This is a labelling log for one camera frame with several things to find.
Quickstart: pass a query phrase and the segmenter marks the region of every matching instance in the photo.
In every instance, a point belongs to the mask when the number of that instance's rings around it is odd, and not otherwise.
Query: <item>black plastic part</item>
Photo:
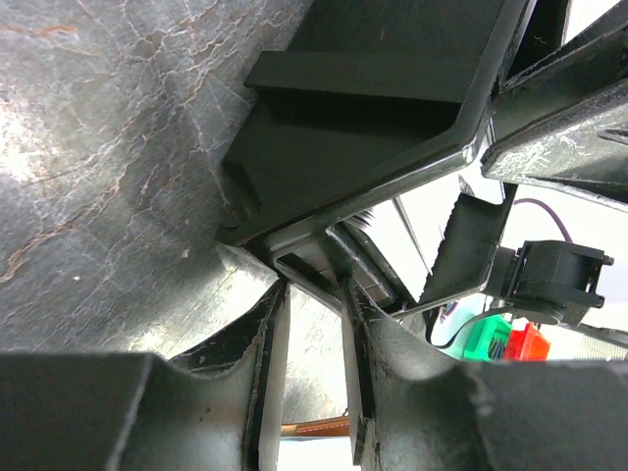
[[[248,80],[261,97],[225,168],[259,207],[219,239],[275,253],[468,165],[534,5],[316,0]]]
[[[508,186],[499,205],[460,194],[418,305],[397,316],[430,310],[480,292],[486,286],[515,193],[516,186]]]
[[[628,210],[628,2],[513,78],[496,102],[484,174]]]
[[[0,355],[0,469],[274,470],[289,295],[169,364],[143,354]]]
[[[457,362],[355,282],[342,295],[351,445],[363,471],[625,468],[622,362]]]
[[[498,267],[484,292],[503,299],[515,316],[542,324],[577,326],[590,308],[601,308],[596,294],[604,252],[574,243],[526,242],[516,255],[501,248]]]
[[[537,0],[508,76],[516,76],[559,49],[571,0]]]

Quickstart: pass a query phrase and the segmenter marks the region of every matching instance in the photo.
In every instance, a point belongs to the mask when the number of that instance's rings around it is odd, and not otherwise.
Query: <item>white surface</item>
[[[307,441],[282,440],[277,471],[354,471],[349,437]]]

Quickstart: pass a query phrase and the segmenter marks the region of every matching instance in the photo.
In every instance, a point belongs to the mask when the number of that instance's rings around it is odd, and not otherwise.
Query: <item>curved black plastic piece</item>
[[[462,363],[342,282],[355,464],[364,471],[625,468],[623,362]]]
[[[170,363],[142,354],[0,356],[0,469],[276,468],[288,285]]]
[[[363,470],[487,467],[469,380],[456,361],[342,282],[342,343],[354,464]]]

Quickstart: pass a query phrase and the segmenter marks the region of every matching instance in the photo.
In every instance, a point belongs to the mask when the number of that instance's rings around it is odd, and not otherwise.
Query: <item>purple wire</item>
[[[573,243],[573,239],[571,238],[571,235],[569,235],[569,231],[567,230],[567,228],[565,228],[565,225],[563,224],[563,222],[560,220],[556,212],[553,209],[551,209],[546,203],[544,203],[540,199],[535,199],[535,198],[521,198],[521,199],[517,199],[514,202],[514,204],[522,204],[522,203],[536,204],[537,206],[540,206],[541,208],[545,209],[546,212],[551,216],[553,221],[558,226],[558,229],[560,230],[560,233],[562,234],[562,238],[564,238],[566,242]]]

